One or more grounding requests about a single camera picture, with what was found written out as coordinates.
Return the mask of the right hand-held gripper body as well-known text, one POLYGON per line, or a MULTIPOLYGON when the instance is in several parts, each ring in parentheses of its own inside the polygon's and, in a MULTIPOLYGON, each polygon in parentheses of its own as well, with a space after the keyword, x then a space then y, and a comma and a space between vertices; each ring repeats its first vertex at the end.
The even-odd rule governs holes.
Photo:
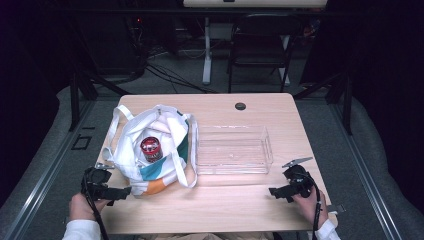
POLYGON ((301 166, 301 163, 309 160, 311 160, 311 157, 298 158, 283 165, 283 168, 285 168, 283 174, 289 182, 284 193, 286 199, 291 199, 297 194, 303 198, 310 196, 314 180, 310 173, 301 166))

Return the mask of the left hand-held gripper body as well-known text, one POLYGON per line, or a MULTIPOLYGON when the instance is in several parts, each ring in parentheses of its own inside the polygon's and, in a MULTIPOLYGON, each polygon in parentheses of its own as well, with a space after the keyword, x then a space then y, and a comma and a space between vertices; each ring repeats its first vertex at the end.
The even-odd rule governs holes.
POLYGON ((110 177, 111 173, 107 170, 95 167, 87 168, 81 181, 81 193, 94 201, 99 199, 114 200, 113 192, 107 185, 110 177))

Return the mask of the white tote bag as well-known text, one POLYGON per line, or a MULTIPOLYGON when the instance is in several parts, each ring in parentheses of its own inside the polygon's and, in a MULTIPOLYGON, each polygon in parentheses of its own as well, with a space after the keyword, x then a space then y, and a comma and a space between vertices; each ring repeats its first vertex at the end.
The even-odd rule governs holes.
POLYGON ((187 179, 185 168, 197 168, 197 140, 198 124, 191 114, 156 105, 133 115, 120 105, 113 111, 102 157, 127 178, 135 196, 159 193, 174 182, 192 188, 196 182, 187 179), (157 160, 150 160, 141 147, 148 137, 159 141, 157 160))

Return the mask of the red can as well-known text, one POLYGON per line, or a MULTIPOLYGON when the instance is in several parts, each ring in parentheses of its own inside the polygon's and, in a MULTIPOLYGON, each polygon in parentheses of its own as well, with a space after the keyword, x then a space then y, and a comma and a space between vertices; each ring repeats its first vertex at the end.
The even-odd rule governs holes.
POLYGON ((160 141, 153 136, 144 138, 140 143, 141 151, 149 163, 156 162, 163 158, 160 141))

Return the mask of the clear plastic container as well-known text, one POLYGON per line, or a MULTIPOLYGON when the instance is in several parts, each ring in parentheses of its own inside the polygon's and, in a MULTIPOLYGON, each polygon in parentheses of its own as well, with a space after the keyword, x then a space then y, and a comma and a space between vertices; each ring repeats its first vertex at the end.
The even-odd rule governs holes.
POLYGON ((265 126, 203 126, 197 143, 199 174, 267 174, 273 163, 265 126))

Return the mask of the person's right hand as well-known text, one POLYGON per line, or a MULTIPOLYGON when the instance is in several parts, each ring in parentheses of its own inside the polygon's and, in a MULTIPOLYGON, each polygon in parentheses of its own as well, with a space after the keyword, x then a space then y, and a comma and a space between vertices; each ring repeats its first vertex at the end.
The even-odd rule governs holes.
MULTIPOLYGON (((319 207, 319 220, 317 224, 317 228, 320 229, 325 221, 328 219, 328 210, 326 204, 326 196, 322 191, 319 191, 321 206, 319 207)), ((303 198, 301 195, 293 196, 294 202, 298 205, 299 212, 305 219, 310 223, 315 223, 315 211, 317 205, 317 195, 316 189, 313 188, 311 190, 311 194, 308 198, 303 198)))

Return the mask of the person's left hand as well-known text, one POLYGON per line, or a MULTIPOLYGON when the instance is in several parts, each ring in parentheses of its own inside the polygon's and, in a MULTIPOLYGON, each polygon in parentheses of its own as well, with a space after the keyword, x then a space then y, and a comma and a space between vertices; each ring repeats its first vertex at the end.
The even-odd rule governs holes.
POLYGON ((94 210, 81 193, 75 194, 69 202, 69 220, 95 220, 94 210))

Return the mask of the black metal stand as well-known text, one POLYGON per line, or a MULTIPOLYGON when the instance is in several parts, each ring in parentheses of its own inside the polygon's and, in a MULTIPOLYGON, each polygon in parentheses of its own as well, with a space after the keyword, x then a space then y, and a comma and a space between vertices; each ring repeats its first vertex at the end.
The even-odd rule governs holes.
POLYGON ((296 100, 303 99, 324 86, 329 86, 329 90, 325 95, 325 100, 328 104, 336 104, 340 99, 343 99, 342 126, 351 135, 352 80, 347 71, 342 71, 322 82, 312 84, 306 90, 295 94, 294 98, 296 100))
POLYGON ((73 131, 80 122, 79 93, 82 93, 89 101, 95 101, 98 98, 98 92, 94 87, 94 83, 99 83, 120 96, 129 95, 128 91, 107 81, 81 64, 74 64, 73 69, 74 74, 70 79, 71 125, 69 131, 73 131))

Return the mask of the black chair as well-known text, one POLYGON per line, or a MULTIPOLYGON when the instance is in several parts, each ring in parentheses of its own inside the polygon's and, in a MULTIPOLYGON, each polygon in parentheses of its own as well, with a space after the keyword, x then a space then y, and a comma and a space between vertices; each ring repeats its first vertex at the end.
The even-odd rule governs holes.
POLYGON ((284 91, 294 40, 303 31, 302 20, 294 15, 256 13, 240 17, 231 30, 228 57, 228 92, 232 92, 233 68, 284 69, 280 91, 284 91))

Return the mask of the white desk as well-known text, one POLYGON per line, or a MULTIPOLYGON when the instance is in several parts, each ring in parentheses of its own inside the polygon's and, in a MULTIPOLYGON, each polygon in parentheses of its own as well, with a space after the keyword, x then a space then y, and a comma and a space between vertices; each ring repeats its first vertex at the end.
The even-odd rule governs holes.
MULTIPOLYGON (((274 8, 274 9, 317 9, 324 8, 328 0, 183 0, 183 6, 186 8, 198 9, 211 9, 217 8, 218 10, 229 9, 243 9, 243 8, 274 8)), ((205 43, 205 58, 203 67, 204 85, 211 83, 211 70, 212 70, 212 55, 211 55, 211 35, 210 35, 210 18, 204 18, 204 43, 205 43)))

